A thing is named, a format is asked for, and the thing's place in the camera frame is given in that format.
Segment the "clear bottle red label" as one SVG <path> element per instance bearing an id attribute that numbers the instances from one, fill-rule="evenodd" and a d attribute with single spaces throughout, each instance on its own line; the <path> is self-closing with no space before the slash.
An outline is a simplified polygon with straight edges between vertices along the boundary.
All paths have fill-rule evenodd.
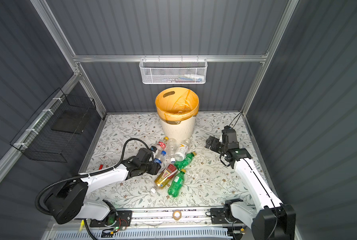
<path id="1" fill-rule="evenodd" d="M 163 137 L 162 139 L 160 139 L 159 141 L 157 141 L 157 143 L 154 144 L 154 145 L 151 147 L 151 150 L 152 150 L 155 154 L 157 154 L 158 152 L 164 151 L 165 148 L 166 148 L 166 146 L 167 146 L 168 140 L 169 140 L 168 137 Z"/>

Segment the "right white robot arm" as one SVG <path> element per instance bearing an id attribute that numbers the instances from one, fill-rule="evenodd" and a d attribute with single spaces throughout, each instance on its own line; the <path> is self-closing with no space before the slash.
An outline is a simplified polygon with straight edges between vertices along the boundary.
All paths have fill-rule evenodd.
<path id="1" fill-rule="evenodd" d="M 251 229 L 255 240 L 293 240 L 295 238 L 296 212 L 291 205 L 285 205 L 273 193 L 256 169 L 246 149 L 239 149 L 237 142 L 222 143 L 215 137 L 208 137 L 205 148 L 220 154 L 241 177 L 248 189 L 255 209 L 238 199 L 226 201 L 225 218 L 241 221 Z"/>

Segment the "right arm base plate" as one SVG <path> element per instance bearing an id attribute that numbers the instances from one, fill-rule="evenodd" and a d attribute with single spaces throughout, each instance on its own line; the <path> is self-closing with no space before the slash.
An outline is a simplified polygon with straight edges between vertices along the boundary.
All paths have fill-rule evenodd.
<path id="1" fill-rule="evenodd" d="M 228 215 L 224 208 L 211 208 L 209 210 L 209 215 L 212 224 L 232 224 L 236 221 L 234 217 Z"/>

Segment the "white yellow label bottle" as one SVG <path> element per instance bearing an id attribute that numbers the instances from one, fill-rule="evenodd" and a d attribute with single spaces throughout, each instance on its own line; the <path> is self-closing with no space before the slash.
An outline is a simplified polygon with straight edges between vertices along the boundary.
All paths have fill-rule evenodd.
<path id="1" fill-rule="evenodd" d="M 179 146 L 174 154 L 174 158 L 175 158 L 176 162 L 182 161 L 185 158 L 186 154 L 188 153 L 189 147 L 190 147 L 190 142 L 191 142 L 190 139 L 185 139 L 179 144 Z"/>

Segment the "clear bottle blue label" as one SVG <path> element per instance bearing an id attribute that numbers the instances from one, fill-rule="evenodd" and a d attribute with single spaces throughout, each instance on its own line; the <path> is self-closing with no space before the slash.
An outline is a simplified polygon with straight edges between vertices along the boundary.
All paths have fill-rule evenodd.
<path id="1" fill-rule="evenodd" d="M 157 164 L 161 168 L 164 167 L 166 164 L 166 154 L 167 153 L 165 151 L 159 151 L 156 154 L 153 163 Z"/>

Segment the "green bottle yellow cap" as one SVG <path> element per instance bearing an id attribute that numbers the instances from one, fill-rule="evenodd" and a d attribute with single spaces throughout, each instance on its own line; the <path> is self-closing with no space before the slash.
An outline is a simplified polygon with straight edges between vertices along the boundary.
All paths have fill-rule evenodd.
<path id="1" fill-rule="evenodd" d="M 176 198 L 179 195 L 179 191 L 184 184 L 184 176 L 186 174 L 186 170 L 182 169 L 179 171 L 177 175 L 173 178 L 172 184 L 168 189 L 168 195 Z"/>

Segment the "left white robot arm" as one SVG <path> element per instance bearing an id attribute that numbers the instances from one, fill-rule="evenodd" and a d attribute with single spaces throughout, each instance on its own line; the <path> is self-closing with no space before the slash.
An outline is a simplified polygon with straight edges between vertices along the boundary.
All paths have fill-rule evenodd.
<path id="1" fill-rule="evenodd" d="M 91 219 L 113 225 L 116 208 L 107 200 L 89 200 L 87 195 L 110 184 L 123 182 L 143 174 L 156 175 L 160 165 L 153 161 L 156 147 L 142 148 L 116 167 L 79 174 L 44 188 L 36 197 L 36 208 L 51 215 L 58 224 L 71 220 Z"/>

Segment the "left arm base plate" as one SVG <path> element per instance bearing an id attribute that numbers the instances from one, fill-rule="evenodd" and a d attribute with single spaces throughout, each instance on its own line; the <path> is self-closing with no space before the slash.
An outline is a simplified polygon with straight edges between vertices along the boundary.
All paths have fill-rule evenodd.
<path id="1" fill-rule="evenodd" d="M 132 211 L 116 211 L 110 212 L 104 220 L 91 220 L 89 227 L 91 228 L 126 228 L 131 224 L 133 212 Z"/>

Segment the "yellow tea bottle red label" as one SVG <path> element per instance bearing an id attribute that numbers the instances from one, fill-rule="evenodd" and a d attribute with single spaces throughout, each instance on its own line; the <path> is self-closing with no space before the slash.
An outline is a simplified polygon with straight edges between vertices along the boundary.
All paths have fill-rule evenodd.
<path id="1" fill-rule="evenodd" d="M 170 163 L 158 177 L 155 179 L 154 187 L 151 188 L 151 192 L 155 194 L 157 192 L 157 189 L 163 189 L 169 182 L 170 180 L 175 176 L 177 173 L 178 169 L 175 166 L 175 164 Z"/>

